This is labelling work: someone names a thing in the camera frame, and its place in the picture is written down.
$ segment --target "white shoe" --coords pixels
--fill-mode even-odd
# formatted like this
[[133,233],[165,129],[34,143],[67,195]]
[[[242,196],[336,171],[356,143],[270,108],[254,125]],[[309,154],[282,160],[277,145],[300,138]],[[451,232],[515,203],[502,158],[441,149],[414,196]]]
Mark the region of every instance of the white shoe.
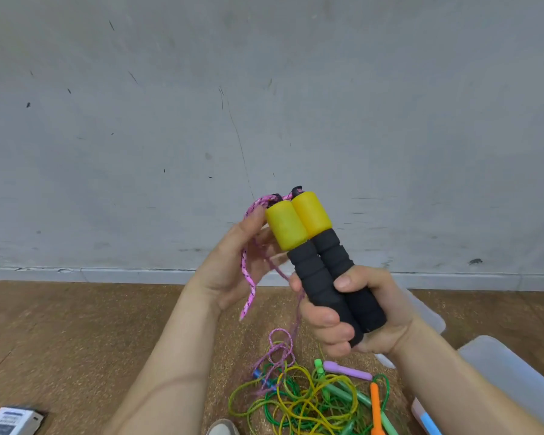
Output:
[[206,435],[239,435],[239,432],[230,420],[222,418],[210,426]]

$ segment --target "person's right arm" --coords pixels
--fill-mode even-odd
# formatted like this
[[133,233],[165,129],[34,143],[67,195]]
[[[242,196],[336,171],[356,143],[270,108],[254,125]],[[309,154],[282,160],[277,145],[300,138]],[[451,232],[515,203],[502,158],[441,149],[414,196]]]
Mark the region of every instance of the person's right arm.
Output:
[[[355,350],[386,354],[443,434],[544,435],[543,424],[485,380],[414,313],[388,271],[354,266],[335,281],[341,292],[367,285],[387,315],[387,323],[365,335]],[[302,290],[296,275],[290,278],[290,286]],[[348,340],[355,334],[353,327],[340,322],[334,310],[305,300],[301,311],[329,356],[351,351]]]

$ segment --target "gray wall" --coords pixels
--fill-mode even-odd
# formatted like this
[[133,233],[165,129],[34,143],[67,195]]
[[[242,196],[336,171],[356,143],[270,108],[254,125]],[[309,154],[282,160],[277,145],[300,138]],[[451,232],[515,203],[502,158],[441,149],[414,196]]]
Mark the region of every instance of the gray wall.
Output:
[[544,0],[0,0],[0,267],[193,269],[297,184],[358,262],[544,273]]

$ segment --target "white baseboard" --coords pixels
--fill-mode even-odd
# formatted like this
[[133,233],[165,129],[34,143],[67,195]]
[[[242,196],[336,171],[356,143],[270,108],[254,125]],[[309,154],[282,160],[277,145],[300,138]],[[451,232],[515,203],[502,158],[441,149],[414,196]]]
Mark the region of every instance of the white baseboard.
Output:
[[[123,284],[185,284],[193,270],[184,269],[57,269],[0,267],[2,281],[118,282]],[[447,290],[544,291],[544,275],[489,273],[393,273],[405,288]],[[277,273],[266,275],[261,286],[287,286]]]

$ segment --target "black handle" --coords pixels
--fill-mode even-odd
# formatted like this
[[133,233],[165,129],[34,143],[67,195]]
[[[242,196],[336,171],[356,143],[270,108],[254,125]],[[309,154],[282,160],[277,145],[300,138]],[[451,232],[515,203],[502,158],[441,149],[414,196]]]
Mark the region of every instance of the black handle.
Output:
[[312,304],[332,308],[339,314],[341,322],[347,322],[353,326],[355,336],[349,340],[351,348],[361,342],[363,330],[349,310],[345,296],[335,289],[333,278],[318,256],[314,244],[306,241],[288,252],[288,258],[294,265],[306,296]]
[[[312,243],[333,280],[355,264],[341,246],[341,240],[333,229],[319,233],[312,239]],[[369,287],[358,292],[345,293],[345,300],[363,332],[378,329],[387,321],[383,308]]]

